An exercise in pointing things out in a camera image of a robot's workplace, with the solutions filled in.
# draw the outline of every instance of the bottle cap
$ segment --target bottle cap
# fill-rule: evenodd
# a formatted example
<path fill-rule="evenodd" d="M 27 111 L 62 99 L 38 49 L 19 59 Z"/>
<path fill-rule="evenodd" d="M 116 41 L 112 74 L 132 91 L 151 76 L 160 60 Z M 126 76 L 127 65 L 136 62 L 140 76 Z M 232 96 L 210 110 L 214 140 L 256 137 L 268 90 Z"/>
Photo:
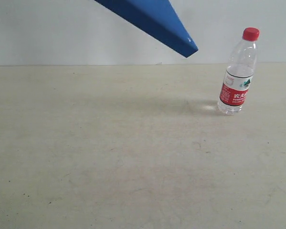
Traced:
<path fill-rule="evenodd" d="M 259 30 L 253 27 L 244 30 L 243 39 L 249 42 L 254 42 L 259 37 Z"/>

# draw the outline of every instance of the table surface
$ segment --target table surface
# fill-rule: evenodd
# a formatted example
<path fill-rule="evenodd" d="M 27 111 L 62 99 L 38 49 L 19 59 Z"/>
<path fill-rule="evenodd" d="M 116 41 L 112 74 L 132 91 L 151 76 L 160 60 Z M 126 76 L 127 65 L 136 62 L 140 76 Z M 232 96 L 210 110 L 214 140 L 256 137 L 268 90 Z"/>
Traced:
<path fill-rule="evenodd" d="M 286 63 L 0 67 L 0 229 L 286 229 Z"/>

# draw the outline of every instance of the water bottle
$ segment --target water bottle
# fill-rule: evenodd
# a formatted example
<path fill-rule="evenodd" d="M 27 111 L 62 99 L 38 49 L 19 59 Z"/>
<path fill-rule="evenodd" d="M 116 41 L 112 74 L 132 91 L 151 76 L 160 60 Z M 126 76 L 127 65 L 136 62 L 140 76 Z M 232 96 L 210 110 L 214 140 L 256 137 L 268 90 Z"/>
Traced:
<path fill-rule="evenodd" d="M 218 100 L 218 108 L 224 114 L 233 115 L 243 107 L 255 71 L 257 59 L 255 42 L 258 37 L 258 29 L 246 28 L 242 40 L 230 56 Z"/>

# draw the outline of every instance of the blue triangular block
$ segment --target blue triangular block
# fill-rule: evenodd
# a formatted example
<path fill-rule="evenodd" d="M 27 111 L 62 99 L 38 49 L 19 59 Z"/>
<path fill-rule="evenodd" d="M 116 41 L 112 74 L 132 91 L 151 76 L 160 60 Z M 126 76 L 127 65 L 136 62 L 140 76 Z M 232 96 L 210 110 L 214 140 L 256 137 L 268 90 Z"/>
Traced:
<path fill-rule="evenodd" d="M 198 51 L 169 0 L 95 0 L 184 57 Z"/>

